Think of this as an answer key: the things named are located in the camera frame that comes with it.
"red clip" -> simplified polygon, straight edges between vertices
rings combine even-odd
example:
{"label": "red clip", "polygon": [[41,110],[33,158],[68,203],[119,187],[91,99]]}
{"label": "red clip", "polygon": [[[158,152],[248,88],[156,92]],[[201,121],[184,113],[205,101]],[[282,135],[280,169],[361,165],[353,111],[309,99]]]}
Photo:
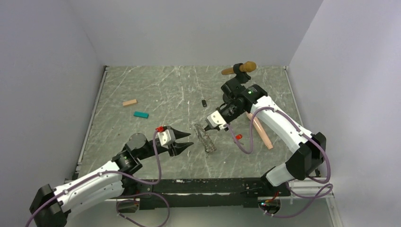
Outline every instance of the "red clip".
{"label": "red clip", "polygon": [[164,131],[164,127],[163,126],[157,127],[156,131],[157,132],[163,132]]}

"wooden rolling pin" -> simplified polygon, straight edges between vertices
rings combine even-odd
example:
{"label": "wooden rolling pin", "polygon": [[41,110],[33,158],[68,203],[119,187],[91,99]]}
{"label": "wooden rolling pin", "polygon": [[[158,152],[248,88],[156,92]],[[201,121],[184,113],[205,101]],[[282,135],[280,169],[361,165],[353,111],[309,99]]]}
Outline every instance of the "wooden rolling pin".
{"label": "wooden rolling pin", "polygon": [[[252,113],[248,113],[248,112],[246,112],[246,116],[249,118],[249,120],[250,119],[252,119]],[[262,125],[261,125],[261,122],[259,121],[259,119],[257,118],[257,117],[255,117],[254,119],[253,119],[253,126],[256,128],[256,130],[258,131],[258,133],[259,133],[259,135],[261,136],[261,138],[262,138],[262,140],[263,140],[263,142],[264,142],[264,145],[266,145],[267,146],[267,149],[272,149],[273,148],[273,145],[271,144],[271,141],[270,141],[270,139],[269,139],[269,137],[267,136],[267,134],[266,134],[266,132],[265,132],[265,130],[263,129],[263,127],[262,127]]]}
{"label": "wooden rolling pin", "polygon": [[[253,61],[247,61],[247,62],[245,62],[245,64],[242,64],[239,66],[239,70],[241,72],[252,72],[255,69],[256,69],[256,63]],[[225,69],[221,72],[221,74],[223,74],[223,75],[234,74],[234,69],[233,68]]]}

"wall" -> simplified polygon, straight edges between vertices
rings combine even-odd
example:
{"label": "wall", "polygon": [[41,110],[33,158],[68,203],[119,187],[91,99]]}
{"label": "wall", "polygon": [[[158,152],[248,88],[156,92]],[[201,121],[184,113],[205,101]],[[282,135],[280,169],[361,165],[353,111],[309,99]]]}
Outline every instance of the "wall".
{"label": "wall", "polygon": [[0,220],[21,227],[73,173],[103,67],[63,0],[1,1],[0,30]]}
{"label": "wall", "polygon": [[322,0],[70,0],[106,65],[288,65]]}
{"label": "wall", "polygon": [[401,2],[325,0],[290,63],[346,227],[400,226]]}

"green marble tabletop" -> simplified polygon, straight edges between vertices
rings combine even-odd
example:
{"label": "green marble tabletop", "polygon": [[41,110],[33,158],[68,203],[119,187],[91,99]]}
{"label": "green marble tabletop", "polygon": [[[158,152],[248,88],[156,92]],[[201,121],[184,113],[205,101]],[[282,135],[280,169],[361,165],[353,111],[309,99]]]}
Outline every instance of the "green marble tabletop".
{"label": "green marble tabletop", "polygon": [[[194,142],[181,155],[160,155],[162,178],[231,178],[260,177],[270,168],[285,162],[291,155],[285,143],[263,124],[274,148],[268,150],[254,129],[254,151],[246,155],[234,144],[229,132],[209,131],[217,148],[204,151],[193,125],[206,125],[205,117],[223,103],[220,87],[233,75],[220,72],[229,66],[136,66],[109,67],[85,147],[79,176],[109,161],[123,148],[135,132],[152,140],[157,126],[171,125],[192,135],[177,142]],[[262,66],[249,73],[245,85],[258,84],[295,121],[299,115],[286,74],[281,66]],[[122,102],[137,99],[138,103],[123,107]],[[208,106],[201,100],[207,99]],[[134,117],[135,111],[149,113],[149,118]],[[240,140],[249,147],[249,119],[245,114],[231,122]],[[143,168],[135,176],[156,179],[154,157],[142,160]]]}

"green eraser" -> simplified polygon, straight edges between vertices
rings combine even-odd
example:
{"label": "green eraser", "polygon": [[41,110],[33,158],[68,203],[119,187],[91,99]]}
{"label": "green eraser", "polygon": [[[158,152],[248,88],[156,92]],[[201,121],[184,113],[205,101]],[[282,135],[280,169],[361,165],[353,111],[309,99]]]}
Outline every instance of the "green eraser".
{"label": "green eraser", "polygon": [[144,113],[144,112],[135,111],[134,112],[134,116],[135,117],[141,117],[141,118],[148,118],[149,114],[148,113]]}

